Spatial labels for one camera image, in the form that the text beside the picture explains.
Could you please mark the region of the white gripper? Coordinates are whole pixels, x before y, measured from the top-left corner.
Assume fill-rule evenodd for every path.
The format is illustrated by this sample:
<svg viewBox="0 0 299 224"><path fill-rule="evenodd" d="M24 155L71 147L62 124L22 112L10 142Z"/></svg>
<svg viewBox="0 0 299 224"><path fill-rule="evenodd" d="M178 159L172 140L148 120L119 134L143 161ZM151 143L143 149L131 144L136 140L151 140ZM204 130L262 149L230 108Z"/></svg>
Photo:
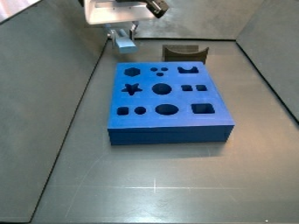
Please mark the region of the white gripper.
<svg viewBox="0 0 299 224"><path fill-rule="evenodd" d="M118 32L111 27L111 24L132 22L130 39L134 41L139 21L155 18L155 15L146 7L146 3L119 3L116 0L84 0L84 13L90 25L104 24L112 46L116 46Z"/></svg>

